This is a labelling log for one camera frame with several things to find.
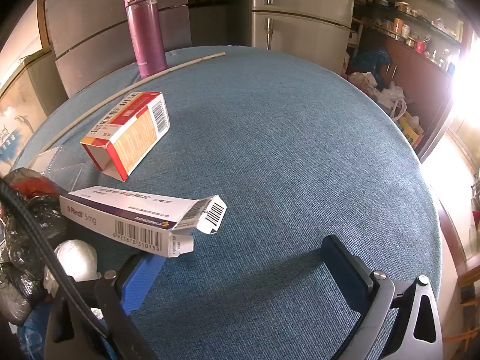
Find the white Plendil medicine box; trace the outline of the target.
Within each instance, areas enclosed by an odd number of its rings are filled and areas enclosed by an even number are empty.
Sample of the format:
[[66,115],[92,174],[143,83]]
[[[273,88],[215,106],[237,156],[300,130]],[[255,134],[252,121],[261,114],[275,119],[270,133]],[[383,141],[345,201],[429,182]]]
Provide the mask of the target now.
[[192,232],[217,233],[227,211],[218,195],[187,199],[103,186],[65,193],[59,204],[84,228],[165,258],[193,252]]

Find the black plastic trash bag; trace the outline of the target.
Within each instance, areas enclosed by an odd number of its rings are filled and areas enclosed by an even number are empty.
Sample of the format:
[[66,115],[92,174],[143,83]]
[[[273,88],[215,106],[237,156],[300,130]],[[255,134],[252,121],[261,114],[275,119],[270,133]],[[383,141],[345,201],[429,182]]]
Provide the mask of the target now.
[[[52,248],[66,241],[68,225],[60,212],[59,195],[27,199],[19,191],[15,191]],[[6,252],[3,256],[7,259],[1,264],[1,268],[29,305],[35,306],[47,296],[43,287],[45,264],[34,242],[4,203],[1,204],[1,221],[5,224]]]

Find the pile of plastic bags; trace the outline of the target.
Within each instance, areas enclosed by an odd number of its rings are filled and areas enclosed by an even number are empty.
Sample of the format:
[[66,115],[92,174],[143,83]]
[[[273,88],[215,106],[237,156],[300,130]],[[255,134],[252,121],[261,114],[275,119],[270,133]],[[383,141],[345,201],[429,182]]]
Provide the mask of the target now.
[[346,69],[346,79],[369,96],[400,128],[411,147],[416,149],[424,135],[417,116],[408,113],[404,90],[393,80],[388,86],[380,74],[381,66],[389,66],[391,57],[384,48],[358,54]]

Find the grey cabinet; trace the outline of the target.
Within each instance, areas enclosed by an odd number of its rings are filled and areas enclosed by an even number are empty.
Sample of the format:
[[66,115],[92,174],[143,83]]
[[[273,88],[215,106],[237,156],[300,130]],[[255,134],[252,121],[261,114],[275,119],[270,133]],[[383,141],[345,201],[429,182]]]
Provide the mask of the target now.
[[[191,45],[188,0],[158,0],[166,51]],[[135,60],[124,0],[45,0],[46,27],[68,96]]]

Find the purple thermos bottle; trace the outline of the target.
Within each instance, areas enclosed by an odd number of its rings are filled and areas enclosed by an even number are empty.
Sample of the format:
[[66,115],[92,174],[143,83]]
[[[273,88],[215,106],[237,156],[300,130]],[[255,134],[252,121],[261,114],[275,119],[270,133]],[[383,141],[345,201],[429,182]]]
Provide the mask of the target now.
[[166,70],[157,0],[124,0],[124,6],[140,77]]

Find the wooden shelf with jars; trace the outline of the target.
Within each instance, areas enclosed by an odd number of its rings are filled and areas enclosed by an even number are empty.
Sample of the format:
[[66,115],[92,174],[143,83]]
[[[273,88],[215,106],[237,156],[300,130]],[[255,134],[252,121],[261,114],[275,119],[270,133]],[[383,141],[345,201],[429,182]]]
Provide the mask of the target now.
[[377,88],[402,92],[420,128],[411,143],[425,161],[448,127],[465,19],[453,0],[355,0],[353,14],[363,24],[357,56],[385,52],[373,71]]

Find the white chest freezer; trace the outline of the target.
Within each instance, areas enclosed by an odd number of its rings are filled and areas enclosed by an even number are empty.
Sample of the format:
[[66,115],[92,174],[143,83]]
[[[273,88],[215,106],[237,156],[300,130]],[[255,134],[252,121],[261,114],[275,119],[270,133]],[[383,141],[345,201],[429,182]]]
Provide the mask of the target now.
[[25,57],[1,87],[1,174],[47,117],[68,99],[49,48]]

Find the red plastic bag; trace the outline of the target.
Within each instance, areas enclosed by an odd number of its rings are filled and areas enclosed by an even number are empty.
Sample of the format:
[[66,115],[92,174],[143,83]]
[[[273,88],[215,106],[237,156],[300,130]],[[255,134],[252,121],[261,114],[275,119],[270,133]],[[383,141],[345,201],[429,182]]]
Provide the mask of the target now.
[[27,199],[42,195],[58,197],[61,192],[55,182],[41,173],[24,167],[8,173],[4,180]]

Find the white thin rod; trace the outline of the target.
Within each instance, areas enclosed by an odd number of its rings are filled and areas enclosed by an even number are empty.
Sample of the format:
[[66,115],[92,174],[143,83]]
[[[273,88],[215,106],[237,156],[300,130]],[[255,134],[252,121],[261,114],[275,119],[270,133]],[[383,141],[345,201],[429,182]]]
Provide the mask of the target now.
[[205,55],[205,56],[202,56],[202,57],[199,57],[199,58],[196,58],[196,59],[192,59],[192,60],[189,60],[185,63],[180,63],[180,64],[178,64],[174,67],[169,67],[162,72],[158,72],[158,73],[156,73],[152,76],[141,79],[140,81],[135,82],[135,83],[123,88],[122,90],[112,94],[111,96],[107,97],[106,99],[102,100],[100,103],[98,103],[95,106],[93,106],[92,108],[90,108],[88,111],[81,114],[79,117],[74,119],[70,124],[68,124],[66,127],[64,127],[59,133],[56,133],[54,135],[54,137],[51,138],[47,142],[47,144],[45,144],[45,145],[43,145],[43,147],[41,147],[41,149],[39,150],[39,154],[43,154],[45,151],[49,150],[53,146],[53,144],[55,144],[55,142],[58,141],[58,139],[60,139],[62,136],[64,136],[69,130],[71,130],[72,128],[77,126],[80,122],[85,120],[88,116],[91,116],[97,110],[103,108],[104,106],[106,106],[110,102],[113,102],[118,97],[120,97],[124,94],[128,94],[130,92],[133,92],[134,89],[138,88],[139,86],[145,85],[145,84],[151,82],[152,80],[155,80],[157,78],[168,75],[171,72],[176,72],[176,71],[178,71],[182,68],[187,68],[187,67],[193,66],[197,63],[206,62],[206,61],[209,61],[209,60],[213,60],[213,59],[216,59],[216,58],[223,57],[225,55],[226,55],[226,53],[224,51],[222,51],[220,53],[215,53],[215,54],[212,54],[212,55]]

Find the white paper ball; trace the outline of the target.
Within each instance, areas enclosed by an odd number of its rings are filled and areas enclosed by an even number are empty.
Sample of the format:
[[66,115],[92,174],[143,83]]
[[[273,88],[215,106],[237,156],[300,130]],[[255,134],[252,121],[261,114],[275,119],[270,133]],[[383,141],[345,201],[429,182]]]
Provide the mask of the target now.
[[97,252],[85,241],[64,241],[56,246],[54,254],[67,276],[74,281],[92,281],[100,277]]

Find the blue tablecloth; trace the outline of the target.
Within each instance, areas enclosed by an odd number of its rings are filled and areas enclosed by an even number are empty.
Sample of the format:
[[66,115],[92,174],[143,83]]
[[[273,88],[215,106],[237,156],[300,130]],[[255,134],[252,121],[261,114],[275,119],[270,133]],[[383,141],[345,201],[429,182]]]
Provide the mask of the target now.
[[218,233],[169,259],[132,319],[160,359],[329,359],[357,320],[318,250],[334,234],[397,281],[442,271],[439,220],[404,135],[342,77],[265,49],[205,46],[167,54],[159,91],[168,133],[121,182],[80,139],[137,80],[128,65],[67,100],[28,141],[82,166],[77,189],[219,195]]

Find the orange white medicine box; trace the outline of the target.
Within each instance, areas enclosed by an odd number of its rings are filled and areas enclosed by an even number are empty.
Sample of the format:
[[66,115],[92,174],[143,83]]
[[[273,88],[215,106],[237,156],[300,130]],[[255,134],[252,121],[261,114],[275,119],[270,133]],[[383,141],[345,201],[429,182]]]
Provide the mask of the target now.
[[160,92],[131,92],[81,139],[80,144],[100,172],[126,181],[170,129]]

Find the silver refrigerator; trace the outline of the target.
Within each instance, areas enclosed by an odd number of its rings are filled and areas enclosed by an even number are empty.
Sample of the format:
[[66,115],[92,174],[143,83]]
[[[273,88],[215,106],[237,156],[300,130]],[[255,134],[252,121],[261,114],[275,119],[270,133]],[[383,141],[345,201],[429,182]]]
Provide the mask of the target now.
[[315,63],[339,74],[354,0],[251,0],[253,47]]

